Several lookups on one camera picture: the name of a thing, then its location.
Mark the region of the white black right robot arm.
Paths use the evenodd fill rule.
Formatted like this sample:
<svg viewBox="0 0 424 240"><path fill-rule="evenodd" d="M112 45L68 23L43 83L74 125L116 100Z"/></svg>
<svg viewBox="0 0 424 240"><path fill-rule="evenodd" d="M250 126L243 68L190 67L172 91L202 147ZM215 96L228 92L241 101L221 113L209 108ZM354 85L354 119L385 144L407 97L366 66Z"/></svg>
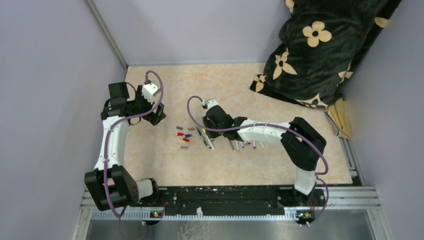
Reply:
<svg viewBox="0 0 424 240"><path fill-rule="evenodd" d="M262 142L282 146L296 166L293 200L307 206L314 198L316 168L327 141L305 119L295 117L290 122L272 123L247 117L231 117L219 104L203 105L202 121L213 138L223 136L230 141Z"/></svg>

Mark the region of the red white marker pen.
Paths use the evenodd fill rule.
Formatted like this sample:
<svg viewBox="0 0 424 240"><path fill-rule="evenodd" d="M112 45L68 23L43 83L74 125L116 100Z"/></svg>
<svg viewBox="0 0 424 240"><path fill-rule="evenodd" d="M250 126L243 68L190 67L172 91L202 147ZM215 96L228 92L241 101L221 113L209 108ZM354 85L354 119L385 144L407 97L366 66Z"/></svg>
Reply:
<svg viewBox="0 0 424 240"><path fill-rule="evenodd" d="M237 152L240 152L239 142L235 140L235 141L234 141L234 144L235 144L235 149L236 149L236 151L237 151Z"/></svg>

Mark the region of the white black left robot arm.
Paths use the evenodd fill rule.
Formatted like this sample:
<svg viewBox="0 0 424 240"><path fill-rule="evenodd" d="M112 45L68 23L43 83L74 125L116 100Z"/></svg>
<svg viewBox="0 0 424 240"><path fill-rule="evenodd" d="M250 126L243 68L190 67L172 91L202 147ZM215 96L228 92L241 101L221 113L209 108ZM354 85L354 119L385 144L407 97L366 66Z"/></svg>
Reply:
<svg viewBox="0 0 424 240"><path fill-rule="evenodd" d="M154 102L161 87L147 81L135 88L135 97L130 100L129 86L126 82L109 84L109 99L100 114L103 137L99 157L93 171L84 176L88 192L100 211L126 206L154 207L161 198L153 178L135 181L124 167L130 117L144 119L153 126L166 117L164 105Z"/></svg>

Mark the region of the yellow cap marker pen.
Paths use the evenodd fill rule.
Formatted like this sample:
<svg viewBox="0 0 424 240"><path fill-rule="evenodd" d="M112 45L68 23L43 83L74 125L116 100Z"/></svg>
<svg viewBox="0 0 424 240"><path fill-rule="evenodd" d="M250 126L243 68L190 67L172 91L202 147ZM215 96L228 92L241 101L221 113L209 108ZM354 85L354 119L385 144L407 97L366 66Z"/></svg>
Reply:
<svg viewBox="0 0 424 240"><path fill-rule="evenodd" d="M210 148L210 149L212 149L212 150L214 150L214 149L215 149L215 147L214 147L214 145L213 145L213 143L212 143L212 140L208 137L208 135L207 135L207 131L203 128L203 129L202 129L202 132L203 132L204 138L205 138L205 139L206 139L206 141L207 141L207 144L209 145L209 148Z"/></svg>

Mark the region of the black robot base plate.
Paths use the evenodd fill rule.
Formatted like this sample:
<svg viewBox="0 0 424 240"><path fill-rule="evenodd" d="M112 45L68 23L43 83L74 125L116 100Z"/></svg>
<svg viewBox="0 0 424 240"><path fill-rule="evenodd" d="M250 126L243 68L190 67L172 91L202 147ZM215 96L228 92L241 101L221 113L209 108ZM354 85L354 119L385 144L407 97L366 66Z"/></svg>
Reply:
<svg viewBox="0 0 424 240"><path fill-rule="evenodd" d="M224 185L160 187L153 200L140 199L134 207L158 207L167 216L256 217L283 216L289 208L301 212L323 207L325 194L315 188L308 196L295 192L292 185Z"/></svg>

